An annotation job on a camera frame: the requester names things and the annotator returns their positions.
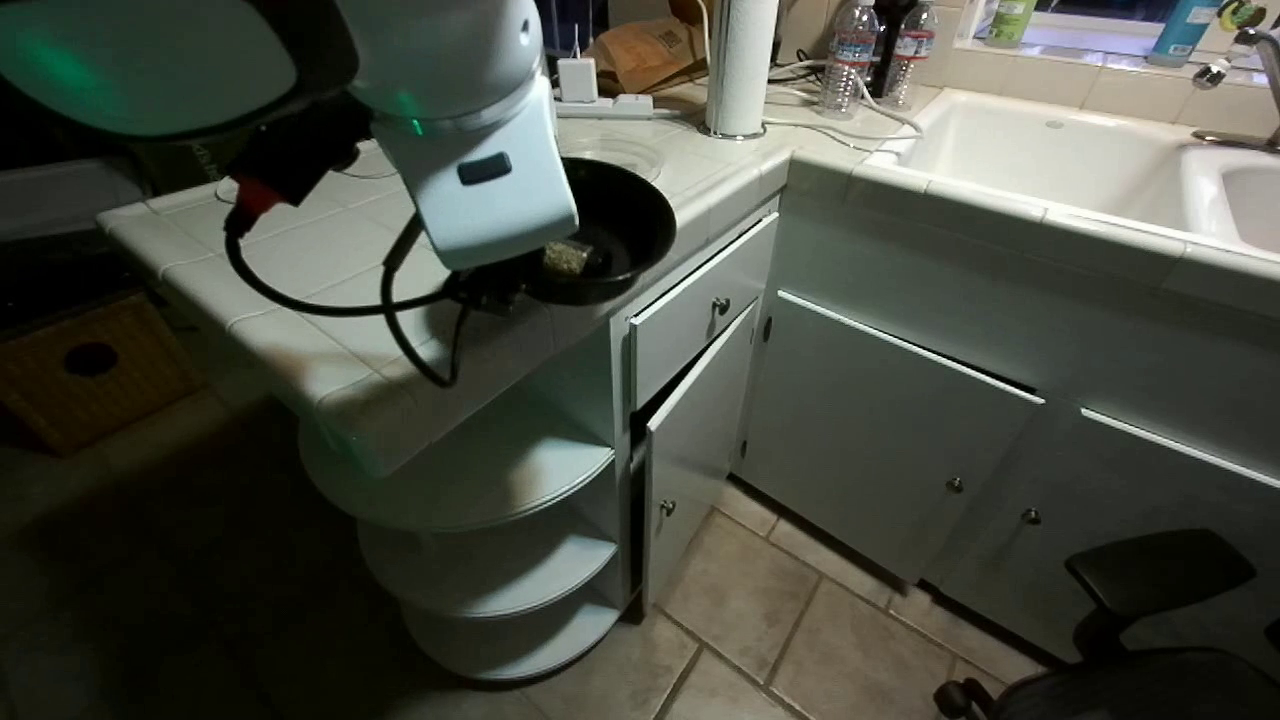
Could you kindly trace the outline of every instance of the black cable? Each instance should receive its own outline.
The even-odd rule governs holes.
[[[381,299],[386,299],[386,306],[381,306],[381,309],[386,309],[386,326],[390,326],[401,356],[406,356],[428,384],[452,389],[458,376],[462,376],[462,335],[465,335],[465,326],[469,326],[469,306],[458,309],[458,319],[452,319],[452,332],[448,332],[448,373],[437,373],[437,367],[410,344],[410,335],[406,335],[406,327],[401,327],[401,317],[397,317],[397,306],[393,306],[397,274],[406,270],[406,257],[410,257],[416,233],[419,233],[419,217],[414,217],[414,220],[401,230],[397,246],[393,246],[390,257],[386,257],[386,281],[381,281]]]
[[[239,278],[249,290],[256,290],[266,299],[286,306],[286,309],[292,309],[292,312],[310,312],[310,317],[386,317],[386,312],[410,312],[410,309],[423,309],[423,306],[437,306],[437,299],[448,299],[448,297],[452,297],[452,281],[444,281],[444,283],[442,283],[437,293],[428,293],[428,297],[414,297],[414,299],[397,299],[397,306],[310,306],[310,299],[286,297],[282,290],[272,290],[268,281],[259,281],[259,278],[254,274],[254,265],[244,261],[244,236],[249,236],[254,220],[256,220],[254,214],[233,208],[233,217],[227,217],[227,226],[225,226],[225,251],[227,251],[227,261],[233,261],[238,278]]]

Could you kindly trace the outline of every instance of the drawer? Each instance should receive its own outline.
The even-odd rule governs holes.
[[[633,317],[633,407],[664,389],[714,335],[764,297],[772,246],[778,214]]]

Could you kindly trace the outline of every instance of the faucet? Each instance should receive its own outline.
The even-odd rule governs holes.
[[[1264,77],[1280,114],[1280,32],[1261,32],[1261,29],[1240,29],[1240,44],[1253,44],[1253,51],[1264,62]],[[1218,90],[1230,79],[1230,62],[1206,63],[1194,85],[1196,90]],[[1206,143],[1223,143],[1223,147],[1261,147],[1280,157],[1280,128],[1273,137],[1240,137],[1240,132],[1194,132]]]

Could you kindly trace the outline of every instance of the white sink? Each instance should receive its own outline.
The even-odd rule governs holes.
[[[1194,128],[940,93],[874,164],[1280,251],[1280,162]]]

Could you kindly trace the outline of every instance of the paper towel roll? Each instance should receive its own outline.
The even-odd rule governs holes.
[[[778,0],[716,0],[714,22],[708,132],[760,137]]]

